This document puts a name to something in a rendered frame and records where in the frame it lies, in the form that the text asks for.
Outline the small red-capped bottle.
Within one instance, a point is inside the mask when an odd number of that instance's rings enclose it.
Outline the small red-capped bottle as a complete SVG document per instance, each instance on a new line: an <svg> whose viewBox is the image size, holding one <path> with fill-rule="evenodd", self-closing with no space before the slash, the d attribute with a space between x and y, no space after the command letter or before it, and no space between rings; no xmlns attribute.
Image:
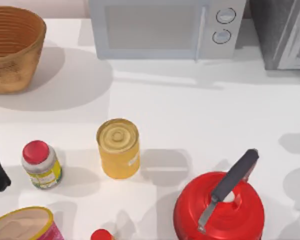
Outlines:
<svg viewBox="0 0 300 240"><path fill-rule="evenodd" d="M115 240L115 238L108 230L99 228L92 233L90 240Z"/></svg>

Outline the yellow can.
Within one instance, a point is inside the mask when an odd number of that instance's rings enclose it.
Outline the yellow can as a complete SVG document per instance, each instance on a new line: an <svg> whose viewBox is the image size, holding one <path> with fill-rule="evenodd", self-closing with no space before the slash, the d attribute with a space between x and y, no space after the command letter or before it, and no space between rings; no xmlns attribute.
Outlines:
<svg viewBox="0 0 300 240"><path fill-rule="evenodd" d="M104 122L97 130L96 141L101 167L112 179L132 177L140 167L139 131L124 118Z"/></svg>

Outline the microwave knob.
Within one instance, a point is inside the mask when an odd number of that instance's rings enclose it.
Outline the microwave knob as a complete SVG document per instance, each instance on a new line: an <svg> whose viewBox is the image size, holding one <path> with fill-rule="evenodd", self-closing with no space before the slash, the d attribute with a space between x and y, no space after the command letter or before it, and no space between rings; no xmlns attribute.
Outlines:
<svg viewBox="0 0 300 240"><path fill-rule="evenodd" d="M212 35L212 40L218 45L225 44L230 41L232 34L229 30L223 29L220 31L215 31Z"/></svg>
<svg viewBox="0 0 300 240"><path fill-rule="evenodd" d="M221 9L216 14L216 20L220 24L229 24L236 18L236 11L233 8Z"/></svg>

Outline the red-capped jar with yellow label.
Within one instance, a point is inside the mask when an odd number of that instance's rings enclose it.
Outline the red-capped jar with yellow label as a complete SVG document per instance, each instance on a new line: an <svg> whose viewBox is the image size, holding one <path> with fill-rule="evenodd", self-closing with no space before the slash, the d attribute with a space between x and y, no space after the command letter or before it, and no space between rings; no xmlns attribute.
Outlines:
<svg viewBox="0 0 300 240"><path fill-rule="evenodd" d="M63 170L54 148L42 140L33 140L24 146L21 163L38 189L53 188L62 179Z"/></svg>

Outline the pink and yellow tub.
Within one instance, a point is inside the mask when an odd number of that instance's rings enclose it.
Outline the pink and yellow tub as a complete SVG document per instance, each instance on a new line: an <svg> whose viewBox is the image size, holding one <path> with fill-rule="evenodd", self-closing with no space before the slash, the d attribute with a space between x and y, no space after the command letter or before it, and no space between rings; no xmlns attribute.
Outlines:
<svg viewBox="0 0 300 240"><path fill-rule="evenodd" d="M0 240L65 240L65 238L48 208L30 206L0 217Z"/></svg>

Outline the brown woven basket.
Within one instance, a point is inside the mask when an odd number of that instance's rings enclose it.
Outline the brown woven basket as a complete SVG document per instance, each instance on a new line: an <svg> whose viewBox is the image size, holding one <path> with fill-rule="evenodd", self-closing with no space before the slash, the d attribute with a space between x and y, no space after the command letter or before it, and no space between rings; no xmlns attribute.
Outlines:
<svg viewBox="0 0 300 240"><path fill-rule="evenodd" d="M17 93L30 85L46 31L46 23L38 14L0 5L0 94Z"/></svg>

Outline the pale microwave oven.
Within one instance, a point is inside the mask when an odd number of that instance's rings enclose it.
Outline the pale microwave oven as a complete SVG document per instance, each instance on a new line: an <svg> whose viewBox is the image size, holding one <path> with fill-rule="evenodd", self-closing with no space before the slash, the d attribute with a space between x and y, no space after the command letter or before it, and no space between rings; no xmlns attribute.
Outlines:
<svg viewBox="0 0 300 240"><path fill-rule="evenodd" d="M247 0L88 0L96 54L102 60L194 61L233 56ZM217 21L232 8L235 19ZM231 39L216 44L212 35L226 29Z"/></svg>

